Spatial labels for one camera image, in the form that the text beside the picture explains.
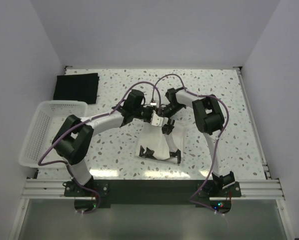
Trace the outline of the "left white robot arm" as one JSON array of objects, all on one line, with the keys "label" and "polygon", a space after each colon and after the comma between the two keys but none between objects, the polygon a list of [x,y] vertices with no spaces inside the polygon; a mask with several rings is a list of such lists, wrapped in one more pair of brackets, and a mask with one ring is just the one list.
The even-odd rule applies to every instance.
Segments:
[{"label": "left white robot arm", "polygon": [[120,128],[139,119],[149,123],[155,106],[143,104],[144,93],[133,89],[122,103],[103,113],[89,118],[70,115],[65,119],[56,134],[52,147],[65,160],[66,168],[77,182],[75,190],[81,196],[88,196],[93,191],[93,177],[85,162],[85,156],[94,136],[115,128]]}]

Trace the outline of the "white t shirt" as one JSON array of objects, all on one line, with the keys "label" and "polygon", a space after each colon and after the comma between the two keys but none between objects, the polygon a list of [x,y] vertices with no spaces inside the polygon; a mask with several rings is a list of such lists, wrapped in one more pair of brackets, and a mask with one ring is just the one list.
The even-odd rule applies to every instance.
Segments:
[{"label": "white t shirt", "polygon": [[162,127],[144,123],[135,148],[135,156],[144,159],[180,164],[184,157],[185,125],[176,121],[170,134]]}]

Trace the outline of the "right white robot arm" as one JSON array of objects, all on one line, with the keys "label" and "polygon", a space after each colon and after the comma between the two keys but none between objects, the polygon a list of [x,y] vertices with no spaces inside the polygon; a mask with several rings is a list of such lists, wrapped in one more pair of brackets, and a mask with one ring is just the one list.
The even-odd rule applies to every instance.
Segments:
[{"label": "right white robot arm", "polygon": [[194,114],[196,127],[207,142],[211,156],[211,170],[214,183],[212,191],[222,197],[230,191],[230,186],[235,183],[234,173],[222,167],[221,153],[218,150],[221,135],[229,123],[229,118],[224,117],[221,107],[229,115],[226,105],[215,95],[195,95],[185,88],[170,88],[165,93],[169,104],[163,108],[163,117],[172,117],[183,108],[191,108]]}]

